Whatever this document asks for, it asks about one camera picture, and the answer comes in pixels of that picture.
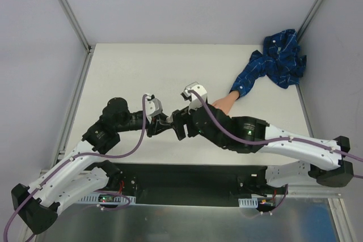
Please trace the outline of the clear nail polish bottle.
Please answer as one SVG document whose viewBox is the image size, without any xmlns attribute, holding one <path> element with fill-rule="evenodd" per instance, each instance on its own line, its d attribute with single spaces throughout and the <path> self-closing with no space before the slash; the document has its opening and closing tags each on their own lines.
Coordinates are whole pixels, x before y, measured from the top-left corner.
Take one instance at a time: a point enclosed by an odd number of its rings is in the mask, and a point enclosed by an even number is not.
<svg viewBox="0 0 363 242">
<path fill-rule="evenodd" d="M 174 119 L 173 119 L 172 117 L 168 117 L 168 118 L 167 118 L 167 122 L 168 122 L 169 124 L 173 123 L 173 121 L 174 121 Z"/>
</svg>

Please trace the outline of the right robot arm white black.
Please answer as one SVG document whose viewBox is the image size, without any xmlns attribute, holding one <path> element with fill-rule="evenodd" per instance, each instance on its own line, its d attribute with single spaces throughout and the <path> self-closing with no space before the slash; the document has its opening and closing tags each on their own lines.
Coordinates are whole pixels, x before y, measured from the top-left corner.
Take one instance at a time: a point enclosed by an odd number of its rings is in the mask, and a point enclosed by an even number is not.
<svg viewBox="0 0 363 242">
<path fill-rule="evenodd" d="M 353 179 L 353 164 L 344 159 L 350 149 L 347 137 L 322 140 L 282 130 L 253 117 L 229 117 L 209 107 L 174 111 L 167 118 L 179 139 L 200 135 L 216 146 L 239 154 L 276 154 L 293 163 L 269 165 L 255 179 L 260 193 L 284 185 L 313 182 L 342 188 Z"/>
</svg>

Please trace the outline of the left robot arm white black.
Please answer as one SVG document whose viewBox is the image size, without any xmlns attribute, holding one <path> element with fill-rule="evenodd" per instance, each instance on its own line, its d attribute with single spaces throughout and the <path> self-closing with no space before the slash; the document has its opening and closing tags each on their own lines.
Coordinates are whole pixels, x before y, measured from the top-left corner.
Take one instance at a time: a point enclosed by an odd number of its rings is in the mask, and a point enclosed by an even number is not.
<svg viewBox="0 0 363 242">
<path fill-rule="evenodd" d="M 115 190 L 121 171 L 107 153 L 120 141 L 122 131 L 140 130 L 151 137 L 169 129 L 172 118 L 163 113 L 161 102 L 143 95 L 142 110 L 130 112 L 125 99 L 111 99 L 96 123 L 80 142 L 46 174 L 29 185 L 18 184 L 11 191 L 14 214 L 33 234 L 46 231 L 70 205 L 98 189 Z"/>
</svg>

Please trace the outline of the mannequin hand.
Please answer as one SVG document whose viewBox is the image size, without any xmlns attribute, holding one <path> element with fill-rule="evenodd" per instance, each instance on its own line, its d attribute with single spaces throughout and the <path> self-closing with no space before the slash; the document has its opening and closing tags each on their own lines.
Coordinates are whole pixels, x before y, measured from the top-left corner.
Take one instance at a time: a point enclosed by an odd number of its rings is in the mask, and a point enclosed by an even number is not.
<svg viewBox="0 0 363 242">
<path fill-rule="evenodd" d="M 216 100 L 212 104 L 212 106 L 214 106 L 216 109 L 220 109 L 221 111 L 223 111 L 224 114 L 229 114 L 232 106 L 239 97 L 240 97 L 239 91 L 231 91 L 225 97 Z"/>
</svg>

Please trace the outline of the blue plaid shirt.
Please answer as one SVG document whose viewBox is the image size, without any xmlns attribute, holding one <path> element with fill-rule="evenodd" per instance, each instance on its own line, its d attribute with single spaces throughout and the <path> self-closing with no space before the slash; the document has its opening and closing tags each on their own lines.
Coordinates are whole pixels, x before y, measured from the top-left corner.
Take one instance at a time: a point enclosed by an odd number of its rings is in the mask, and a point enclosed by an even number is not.
<svg viewBox="0 0 363 242">
<path fill-rule="evenodd" d="M 280 88 L 298 85 L 306 70 L 307 57 L 300 54 L 297 31 L 286 29 L 267 36 L 263 41 L 263 51 L 251 53 L 250 59 L 231 86 L 239 97 L 246 96 L 256 80 L 268 77 Z"/>
</svg>

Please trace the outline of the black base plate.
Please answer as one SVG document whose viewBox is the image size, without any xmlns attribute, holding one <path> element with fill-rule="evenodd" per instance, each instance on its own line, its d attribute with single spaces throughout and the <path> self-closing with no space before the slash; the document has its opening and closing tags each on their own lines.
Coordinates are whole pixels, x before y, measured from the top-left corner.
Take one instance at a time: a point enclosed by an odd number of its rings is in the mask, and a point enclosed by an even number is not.
<svg viewBox="0 0 363 242">
<path fill-rule="evenodd" d="M 117 163 L 120 173 L 105 189 L 121 190 L 137 204 L 237 207 L 253 195 L 284 194 L 267 185 L 266 167 Z"/>
</svg>

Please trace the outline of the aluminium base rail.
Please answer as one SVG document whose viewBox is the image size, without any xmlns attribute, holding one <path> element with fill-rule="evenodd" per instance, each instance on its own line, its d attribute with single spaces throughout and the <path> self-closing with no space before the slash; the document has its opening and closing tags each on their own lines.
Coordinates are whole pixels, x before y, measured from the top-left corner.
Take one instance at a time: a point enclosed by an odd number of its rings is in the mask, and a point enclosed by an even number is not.
<svg viewBox="0 0 363 242">
<path fill-rule="evenodd" d="M 57 200 L 60 197 L 85 197 L 91 193 L 96 193 L 97 189 L 96 186 L 96 177 L 90 177 L 90 171 L 81 172 L 79 177 L 79 181 L 76 182 L 75 185 L 80 185 L 80 189 L 71 189 L 70 185 L 65 185 L 61 187 L 59 193 L 55 193 L 54 199 Z M 342 198 L 340 192 L 336 189 L 332 188 L 325 188 L 323 186 L 317 185 L 289 185 L 287 197 L 293 198 Z"/>
</svg>

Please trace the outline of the right aluminium frame post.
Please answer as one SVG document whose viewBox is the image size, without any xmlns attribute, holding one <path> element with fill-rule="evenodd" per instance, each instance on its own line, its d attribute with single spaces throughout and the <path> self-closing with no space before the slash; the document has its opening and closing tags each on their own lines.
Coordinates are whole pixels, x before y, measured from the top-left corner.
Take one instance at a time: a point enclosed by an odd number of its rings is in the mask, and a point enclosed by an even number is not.
<svg viewBox="0 0 363 242">
<path fill-rule="evenodd" d="M 310 26 L 311 22 L 317 15 L 319 9 L 321 8 L 322 4 L 325 2 L 325 0 L 315 0 L 313 2 L 313 5 L 309 9 L 307 15 L 305 16 L 298 32 L 297 32 L 297 42 L 300 43 L 303 39 L 308 27 Z"/>
</svg>

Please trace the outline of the aluminium frame post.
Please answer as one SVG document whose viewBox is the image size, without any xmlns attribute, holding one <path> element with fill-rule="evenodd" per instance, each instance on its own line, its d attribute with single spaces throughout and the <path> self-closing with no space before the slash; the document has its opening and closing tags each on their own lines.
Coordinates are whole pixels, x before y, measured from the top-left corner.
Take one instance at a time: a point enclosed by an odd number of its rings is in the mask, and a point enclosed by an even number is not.
<svg viewBox="0 0 363 242">
<path fill-rule="evenodd" d="M 92 45 L 89 43 L 88 39 L 86 38 L 86 35 L 69 3 L 68 0 L 58 0 L 65 16 L 67 17 L 72 29 L 74 30 L 78 40 L 82 44 L 84 50 L 87 53 L 91 53 L 93 48 Z"/>
<path fill-rule="evenodd" d="M 309 9 L 307 15 L 305 16 L 298 32 L 297 32 L 297 42 L 300 43 L 303 39 L 308 27 L 310 26 L 311 22 L 317 15 L 319 9 L 321 8 L 322 4 L 325 2 L 325 0 L 315 0 L 313 2 L 313 5 Z"/>
</svg>

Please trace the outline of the left aluminium frame post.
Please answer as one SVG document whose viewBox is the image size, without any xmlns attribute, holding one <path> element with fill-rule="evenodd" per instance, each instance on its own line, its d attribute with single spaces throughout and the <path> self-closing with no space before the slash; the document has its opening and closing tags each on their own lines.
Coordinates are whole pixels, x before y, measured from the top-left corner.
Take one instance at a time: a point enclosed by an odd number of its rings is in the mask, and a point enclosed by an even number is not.
<svg viewBox="0 0 363 242">
<path fill-rule="evenodd" d="M 69 3 L 68 0 L 58 0 L 65 16 L 67 17 L 72 29 L 74 30 L 78 40 L 82 44 L 84 50 L 87 53 L 91 53 L 93 48 L 92 45 L 89 43 L 88 39 L 86 38 L 86 35 Z"/>
</svg>

